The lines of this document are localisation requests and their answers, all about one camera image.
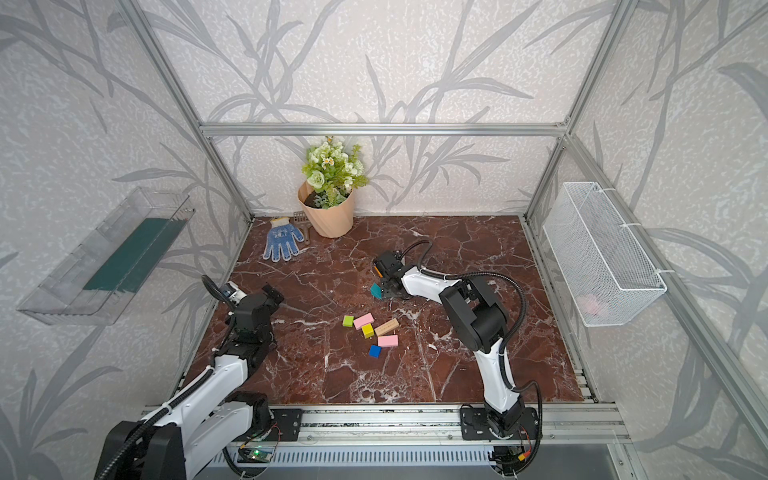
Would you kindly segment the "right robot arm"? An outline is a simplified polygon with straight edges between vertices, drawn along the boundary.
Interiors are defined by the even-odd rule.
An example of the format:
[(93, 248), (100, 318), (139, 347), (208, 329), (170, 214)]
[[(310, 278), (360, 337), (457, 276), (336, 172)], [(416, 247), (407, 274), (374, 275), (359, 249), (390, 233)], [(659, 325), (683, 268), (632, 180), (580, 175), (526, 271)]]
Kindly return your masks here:
[[(508, 439), (526, 431), (532, 440), (540, 440), (542, 407), (525, 405), (523, 392), (536, 389), (530, 381), (515, 384), (507, 346), (522, 325), (527, 301), (521, 287), (511, 278), (495, 272), (448, 274), (432, 271), (421, 264), (407, 265), (399, 251), (386, 251), (373, 260), (383, 298), (421, 297), (444, 308), (454, 333), (474, 353), (483, 382), (484, 411), (490, 433)], [(513, 326), (509, 311), (493, 289), (488, 277), (509, 282), (518, 293), (520, 310)]]

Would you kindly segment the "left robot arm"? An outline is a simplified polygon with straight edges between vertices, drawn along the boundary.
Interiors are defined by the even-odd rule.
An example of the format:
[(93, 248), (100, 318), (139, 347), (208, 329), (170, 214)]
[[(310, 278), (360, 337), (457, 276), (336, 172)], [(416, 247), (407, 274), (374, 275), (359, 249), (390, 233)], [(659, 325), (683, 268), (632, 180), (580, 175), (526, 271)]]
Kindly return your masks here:
[(228, 309), (227, 331), (208, 365), (171, 399), (137, 421), (122, 421), (107, 435), (98, 479), (192, 479), (228, 445), (263, 438), (276, 422), (265, 395), (243, 392), (276, 347), (271, 317), (283, 295), (270, 285), (246, 294), (202, 276), (207, 292)]

